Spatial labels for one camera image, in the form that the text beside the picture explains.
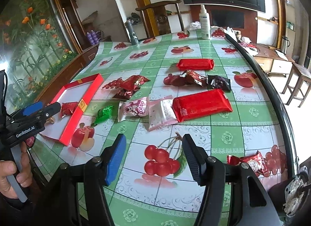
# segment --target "metal bolt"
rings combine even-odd
[[[92,161],[94,163],[99,163],[101,161],[101,157],[94,157],[94,158],[92,158]]]
[[[215,163],[216,159],[214,157],[208,157],[207,160],[211,163]]]
[[[243,163],[241,163],[241,167],[244,168],[244,169],[248,169],[249,168],[249,164],[243,162]]]
[[[62,163],[62,164],[60,165],[60,168],[61,168],[62,170],[67,169],[67,167],[68,167],[68,164],[67,164],[67,163]]]

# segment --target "green wrapped candy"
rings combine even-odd
[[[97,112],[97,116],[96,116],[96,119],[95,119],[93,124],[99,124],[99,123],[102,123],[102,122],[108,120],[112,116],[112,109],[113,108],[114,108],[113,106],[107,106],[107,107],[100,109]]]

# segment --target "pink and white candy wrapper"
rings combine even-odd
[[[125,120],[127,116],[147,116],[149,110],[149,97],[142,97],[129,102],[120,102],[118,109],[118,122]]]
[[[173,97],[171,95],[156,101],[150,101],[148,131],[178,123],[172,104]]]

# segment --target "white logo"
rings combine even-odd
[[[22,136],[22,135],[25,135],[25,134],[27,134],[29,131],[32,131],[32,130],[34,130],[34,129],[35,129],[35,126],[32,126],[32,127],[30,127],[29,129],[22,131],[20,134],[17,134],[16,137],[20,137],[20,136]]]

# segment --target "red box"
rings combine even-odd
[[[79,102],[78,107],[72,116],[61,118],[60,113],[54,115],[55,123],[46,124],[45,130],[40,134],[69,145],[81,116],[103,82],[102,76],[95,74],[63,86],[51,103],[59,102],[62,105],[63,102]]]

